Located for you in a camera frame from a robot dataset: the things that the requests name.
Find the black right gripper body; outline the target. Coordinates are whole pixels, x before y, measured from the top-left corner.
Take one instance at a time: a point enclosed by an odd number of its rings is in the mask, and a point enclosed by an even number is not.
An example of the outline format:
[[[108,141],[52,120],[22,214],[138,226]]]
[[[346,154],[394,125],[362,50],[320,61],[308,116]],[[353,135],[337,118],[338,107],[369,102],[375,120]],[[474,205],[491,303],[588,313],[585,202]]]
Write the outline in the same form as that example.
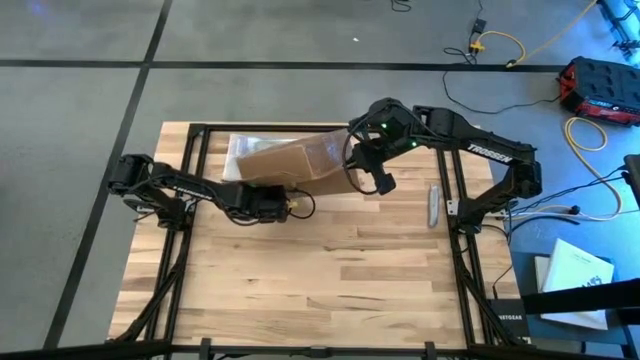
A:
[[[353,144],[351,154],[347,156],[347,168],[366,173],[383,171],[383,164],[400,154],[399,147],[381,138],[357,142]]]

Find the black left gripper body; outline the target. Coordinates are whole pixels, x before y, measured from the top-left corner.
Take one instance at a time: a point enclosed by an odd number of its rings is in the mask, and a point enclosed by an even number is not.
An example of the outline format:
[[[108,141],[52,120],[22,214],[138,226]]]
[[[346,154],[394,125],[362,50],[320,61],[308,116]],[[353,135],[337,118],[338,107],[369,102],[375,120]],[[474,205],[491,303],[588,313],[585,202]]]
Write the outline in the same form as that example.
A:
[[[283,223],[289,215],[289,200],[283,186],[251,187],[248,211],[259,223]]]

